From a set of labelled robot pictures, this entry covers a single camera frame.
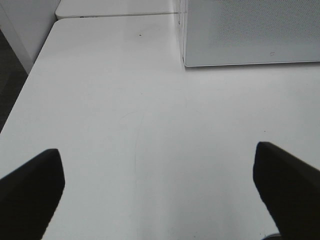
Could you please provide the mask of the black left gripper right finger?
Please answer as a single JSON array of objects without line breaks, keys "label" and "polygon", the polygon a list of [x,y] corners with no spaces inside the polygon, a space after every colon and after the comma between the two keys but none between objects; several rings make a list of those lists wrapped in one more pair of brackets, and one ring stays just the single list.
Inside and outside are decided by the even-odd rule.
[{"label": "black left gripper right finger", "polygon": [[282,239],[320,238],[320,171],[271,142],[259,142],[253,182]]}]

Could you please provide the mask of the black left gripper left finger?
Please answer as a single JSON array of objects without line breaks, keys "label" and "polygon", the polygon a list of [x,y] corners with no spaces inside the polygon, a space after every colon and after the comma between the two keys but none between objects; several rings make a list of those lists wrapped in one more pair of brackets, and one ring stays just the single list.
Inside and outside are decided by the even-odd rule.
[{"label": "black left gripper left finger", "polygon": [[60,153],[47,149],[0,180],[0,238],[42,239],[62,197]]}]

